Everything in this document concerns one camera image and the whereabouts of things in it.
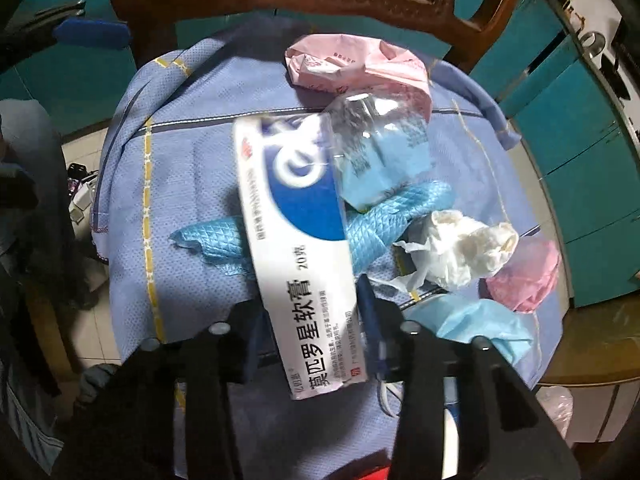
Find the blue textured glove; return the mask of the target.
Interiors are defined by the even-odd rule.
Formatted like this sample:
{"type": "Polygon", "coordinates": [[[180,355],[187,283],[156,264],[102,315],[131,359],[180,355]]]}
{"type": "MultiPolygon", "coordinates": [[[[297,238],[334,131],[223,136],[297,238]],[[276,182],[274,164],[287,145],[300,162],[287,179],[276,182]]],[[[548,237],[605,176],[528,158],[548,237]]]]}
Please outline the blue textured glove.
{"type": "MultiPolygon", "coordinates": [[[[404,188],[363,214],[349,209],[346,212],[346,237],[354,272],[363,272],[382,257],[413,221],[435,210],[446,209],[453,202],[451,186],[434,180],[404,188]]],[[[175,246],[202,257],[225,274],[255,276],[240,216],[191,224],[171,233],[169,239],[175,246]]]]}

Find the white blue ointment box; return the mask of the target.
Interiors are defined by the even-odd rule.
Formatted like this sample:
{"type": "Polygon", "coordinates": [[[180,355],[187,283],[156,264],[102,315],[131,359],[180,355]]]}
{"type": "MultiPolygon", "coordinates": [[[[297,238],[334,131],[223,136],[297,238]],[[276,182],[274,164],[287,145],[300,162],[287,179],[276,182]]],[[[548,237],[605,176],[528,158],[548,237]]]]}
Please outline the white blue ointment box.
{"type": "Polygon", "coordinates": [[[293,399],[365,382],[329,119],[243,117],[232,133],[250,260],[293,399]]]}

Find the teal kitchen cabinet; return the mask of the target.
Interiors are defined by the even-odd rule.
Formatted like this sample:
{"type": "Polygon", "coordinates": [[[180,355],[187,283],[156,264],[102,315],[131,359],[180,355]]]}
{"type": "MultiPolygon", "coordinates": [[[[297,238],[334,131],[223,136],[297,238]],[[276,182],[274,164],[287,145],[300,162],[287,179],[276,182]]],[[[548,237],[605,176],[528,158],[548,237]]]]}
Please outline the teal kitchen cabinet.
{"type": "Polygon", "coordinates": [[[471,73],[521,133],[578,307],[639,288],[639,142],[555,0],[518,0],[471,73]]]}

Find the light blue face mask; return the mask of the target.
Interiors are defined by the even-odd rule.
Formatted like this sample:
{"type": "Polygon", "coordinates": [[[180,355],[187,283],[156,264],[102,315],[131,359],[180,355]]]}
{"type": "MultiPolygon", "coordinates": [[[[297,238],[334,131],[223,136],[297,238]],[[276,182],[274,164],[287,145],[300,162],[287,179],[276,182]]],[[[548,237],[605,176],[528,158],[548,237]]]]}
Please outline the light blue face mask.
{"type": "Polygon", "coordinates": [[[526,356],[541,358],[539,330],[529,315],[491,299],[439,294],[408,307],[404,315],[442,339],[468,344],[474,337],[485,337],[511,365],[526,356]]]}

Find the crumpled white tissue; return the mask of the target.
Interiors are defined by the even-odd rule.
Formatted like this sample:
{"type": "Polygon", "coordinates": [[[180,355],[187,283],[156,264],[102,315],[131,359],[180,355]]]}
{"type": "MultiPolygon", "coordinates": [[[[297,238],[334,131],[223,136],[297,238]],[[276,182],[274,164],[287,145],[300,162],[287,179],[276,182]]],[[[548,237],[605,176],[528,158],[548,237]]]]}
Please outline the crumpled white tissue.
{"type": "Polygon", "coordinates": [[[410,256],[416,270],[388,284],[401,292],[413,292],[430,282],[453,292],[497,274],[519,241],[509,222],[488,226],[458,210],[434,211],[423,221],[418,238],[395,243],[410,256]]]}

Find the pink crumpled mask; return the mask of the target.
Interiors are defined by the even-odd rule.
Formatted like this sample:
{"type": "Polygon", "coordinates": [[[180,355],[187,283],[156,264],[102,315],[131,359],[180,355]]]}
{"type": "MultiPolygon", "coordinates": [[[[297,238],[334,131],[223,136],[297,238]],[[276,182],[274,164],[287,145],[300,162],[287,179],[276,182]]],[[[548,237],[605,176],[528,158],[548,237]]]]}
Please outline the pink crumpled mask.
{"type": "Polygon", "coordinates": [[[553,240],[521,237],[510,260],[486,278],[489,296],[514,312],[532,313],[555,289],[562,256],[553,240]]]}

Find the clear plastic bag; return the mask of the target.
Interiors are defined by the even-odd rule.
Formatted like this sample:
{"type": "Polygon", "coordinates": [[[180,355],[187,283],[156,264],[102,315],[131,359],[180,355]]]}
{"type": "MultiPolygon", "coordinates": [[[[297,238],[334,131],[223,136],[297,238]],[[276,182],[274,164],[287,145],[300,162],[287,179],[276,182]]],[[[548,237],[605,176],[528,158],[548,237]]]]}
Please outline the clear plastic bag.
{"type": "Polygon", "coordinates": [[[431,170],[420,100],[393,87],[337,96],[326,108],[343,200],[363,212],[431,170]]]}

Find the pink plastic package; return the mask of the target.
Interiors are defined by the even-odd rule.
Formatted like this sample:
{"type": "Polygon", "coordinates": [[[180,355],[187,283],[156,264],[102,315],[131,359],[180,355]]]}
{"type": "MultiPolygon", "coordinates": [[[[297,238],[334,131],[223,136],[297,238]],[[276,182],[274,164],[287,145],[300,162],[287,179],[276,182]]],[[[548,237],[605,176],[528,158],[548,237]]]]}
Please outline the pink plastic package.
{"type": "Polygon", "coordinates": [[[411,51],[382,39],[311,34],[285,50],[288,76],[299,87],[341,94],[374,87],[409,93],[430,119],[433,101],[425,64],[411,51]]]}

